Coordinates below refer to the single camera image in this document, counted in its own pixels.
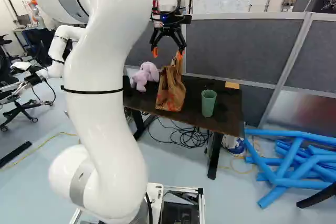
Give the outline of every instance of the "brown paper bag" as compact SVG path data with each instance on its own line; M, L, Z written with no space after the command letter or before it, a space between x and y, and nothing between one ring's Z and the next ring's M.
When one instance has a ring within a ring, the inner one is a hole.
M155 108L180 111L185 97L185 86L181 81L182 54L178 51L170 66L162 67Z

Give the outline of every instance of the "cup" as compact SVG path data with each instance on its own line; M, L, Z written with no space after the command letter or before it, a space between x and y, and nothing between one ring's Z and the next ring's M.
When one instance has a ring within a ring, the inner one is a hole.
M217 93L213 90L206 89L202 91L202 114L209 118L214 112Z

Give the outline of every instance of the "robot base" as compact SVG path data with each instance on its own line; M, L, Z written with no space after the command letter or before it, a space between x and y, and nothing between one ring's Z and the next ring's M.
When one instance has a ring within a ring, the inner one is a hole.
M205 224L202 188L148 183L147 194L151 201L153 224ZM84 221L81 214L82 211L77 209L69 224L104 224L97 220Z

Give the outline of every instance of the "floor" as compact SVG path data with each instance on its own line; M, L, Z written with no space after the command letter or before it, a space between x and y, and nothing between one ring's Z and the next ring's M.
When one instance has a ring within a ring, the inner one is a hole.
M50 80L57 94L53 107L44 106L30 111L39 118L37 123L31 123L24 116L20 116L9 125L10 131L0 132L0 157L25 141L33 143L33 147L29 149L31 150L58 132L76 132L63 112L66 104L64 93L59 88L61 83L62 80ZM42 100L53 97L45 84L40 84L35 90ZM23 95L22 102L33 97L28 90ZM3 111L9 109L10 106L6 105ZM169 120L162 121L166 125L171 123ZM160 126L157 121L151 125L150 130L153 136L163 141L169 138L170 131ZM259 142L266 156L274 156L273 142ZM76 136L58 136L19 164L0 171L1 223L69 223L75 207L51 191L47 174L48 167L57 154L77 143ZM206 176L207 156L203 147L187 150L172 144L158 143L149 137L148 132L140 138L139 147L149 168L149 181L169 186L204 188L207 224L332 223L336 218L334 199L305 210L295 207L295 202L315 193L311 190L290 189L270 207L261 210L256 202L270 187L266 183L255 181L256 171L239 174L230 169L219 169L216 180L210 180ZM222 150L219 165L228 167L232 158ZM241 160L234 161L234 166L240 171L251 168Z

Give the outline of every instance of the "stuffed animal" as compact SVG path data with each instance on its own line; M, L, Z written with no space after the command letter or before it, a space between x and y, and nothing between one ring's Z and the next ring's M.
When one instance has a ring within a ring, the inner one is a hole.
M131 87L137 88L140 92L146 92L145 85L147 84L147 81L155 81L158 82L160 79L160 74L156 66L147 61L144 62L140 70L136 72L133 77L130 79Z

